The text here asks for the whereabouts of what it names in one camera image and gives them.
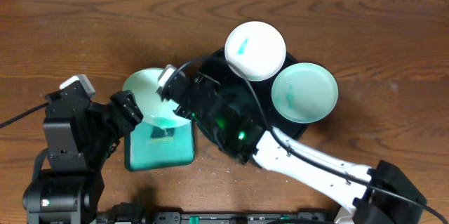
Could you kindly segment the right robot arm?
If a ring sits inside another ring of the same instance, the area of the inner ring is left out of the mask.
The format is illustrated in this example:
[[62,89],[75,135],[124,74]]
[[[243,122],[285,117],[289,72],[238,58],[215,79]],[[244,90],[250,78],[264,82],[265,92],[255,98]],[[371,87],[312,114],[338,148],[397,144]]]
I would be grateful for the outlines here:
[[395,165],[345,162],[310,148],[273,126],[250,82],[193,79],[165,69],[158,93],[178,104],[175,114],[195,121],[221,151],[245,164],[287,175],[340,205],[334,223],[418,223],[427,201]]

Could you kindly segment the mint plate front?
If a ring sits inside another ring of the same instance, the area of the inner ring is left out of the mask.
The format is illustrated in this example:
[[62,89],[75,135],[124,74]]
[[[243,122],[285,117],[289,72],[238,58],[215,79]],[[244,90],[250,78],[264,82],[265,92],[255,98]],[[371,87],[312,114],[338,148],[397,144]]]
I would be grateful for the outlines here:
[[161,68],[148,68],[135,72],[124,82],[123,90],[133,92],[144,122],[162,129],[187,125],[190,120],[174,113],[178,104],[172,100],[162,101],[157,93],[158,77],[162,71]]

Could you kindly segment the white plate with green smear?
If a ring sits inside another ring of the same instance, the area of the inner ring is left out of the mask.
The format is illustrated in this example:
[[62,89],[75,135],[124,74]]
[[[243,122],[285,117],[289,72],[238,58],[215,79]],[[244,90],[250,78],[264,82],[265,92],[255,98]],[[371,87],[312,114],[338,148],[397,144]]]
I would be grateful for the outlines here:
[[228,36],[224,54],[250,81],[264,81],[274,76],[286,59],[286,43],[273,26],[259,21],[245,22]]

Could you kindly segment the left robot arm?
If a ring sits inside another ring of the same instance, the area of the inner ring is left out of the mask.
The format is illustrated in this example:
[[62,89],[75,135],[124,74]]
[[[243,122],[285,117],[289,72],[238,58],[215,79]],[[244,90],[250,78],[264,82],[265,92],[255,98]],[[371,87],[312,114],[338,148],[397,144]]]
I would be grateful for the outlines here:
[[102,167],[143,115],[131,91],[119,91],[100,104],[80,81],[46,99],[48,147],[36,157],[22,198],[27,222],[91,223],[105,187]]

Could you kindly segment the dark green scrub sponge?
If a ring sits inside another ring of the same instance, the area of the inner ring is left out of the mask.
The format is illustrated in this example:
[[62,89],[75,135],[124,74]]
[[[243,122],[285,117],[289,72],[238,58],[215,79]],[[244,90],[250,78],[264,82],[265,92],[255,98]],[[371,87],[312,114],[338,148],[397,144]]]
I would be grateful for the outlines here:
[[157,140],[171,140],[173,139],[174,135],[174,128],[159,128],[157,126],[153,126],[150,138]]

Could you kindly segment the mint plate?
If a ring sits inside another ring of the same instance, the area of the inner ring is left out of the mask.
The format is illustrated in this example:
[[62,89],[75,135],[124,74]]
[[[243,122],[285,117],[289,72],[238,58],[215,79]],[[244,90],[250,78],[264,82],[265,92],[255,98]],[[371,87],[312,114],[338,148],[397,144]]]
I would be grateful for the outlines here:
[[281,70],[271,97],[276,111],[289,121],[310,124],[327,117],[339,96],[334,76],[324,67],[300,62]]
[[124,82],[123,90],[133,92],[144,122],[162,129],[187,125],[190,120],[174,113],[178,104],[172,100],[162,101],[157,93],[158,77],[162,71],[161,68],[148,68],[135,72]]

